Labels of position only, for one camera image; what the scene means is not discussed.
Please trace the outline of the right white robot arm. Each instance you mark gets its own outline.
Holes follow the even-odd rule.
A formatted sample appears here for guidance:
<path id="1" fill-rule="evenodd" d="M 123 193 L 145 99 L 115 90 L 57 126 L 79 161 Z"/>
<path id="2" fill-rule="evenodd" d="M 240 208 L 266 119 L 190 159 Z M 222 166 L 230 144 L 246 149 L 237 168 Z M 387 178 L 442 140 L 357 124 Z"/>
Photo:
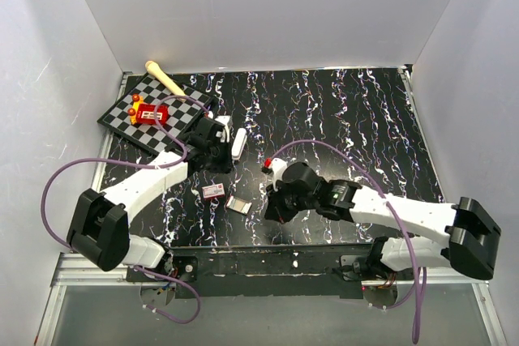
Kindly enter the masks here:
<path id="1" fill-rule="evenodd" d="M 352 224 L 377 224 L 411 237 L 379 237 L 369 255 L 354 265 L 361 276 L 385 279 L 414 267 L 449 267 L 475 280 L 491 280 L 495 272 L 501 229 L 475 199 L 458 203 L 427 203 L 376 190 L 347 180 L 326 180 L 308 164 L 287 164 L 274 158 L 264 163 L 266 220 L 281 224 L 313 210 L 322 217 Z"/>

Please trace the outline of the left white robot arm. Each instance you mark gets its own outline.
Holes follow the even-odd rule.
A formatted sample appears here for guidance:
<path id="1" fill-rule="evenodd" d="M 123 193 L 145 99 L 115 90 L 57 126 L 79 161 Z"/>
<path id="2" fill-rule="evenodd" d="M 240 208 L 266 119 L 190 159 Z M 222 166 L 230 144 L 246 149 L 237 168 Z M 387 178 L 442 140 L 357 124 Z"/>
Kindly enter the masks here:
<path id="1" fill-rule="evenodd" d="M 159 195 L 206 170 L 229 173 L 233 168 L 231 117 L 202 117 L 184 137 L 185 160 L 175 150 L 159 153 L 151 164 L 102 192 L 84 191 L 76 204 L 66 242 L 96 264 L 111 271 L 120 264 L 144 267 L 156 281 L 173 270 L 162 244 L 129 233 L 131 222 Z"/>

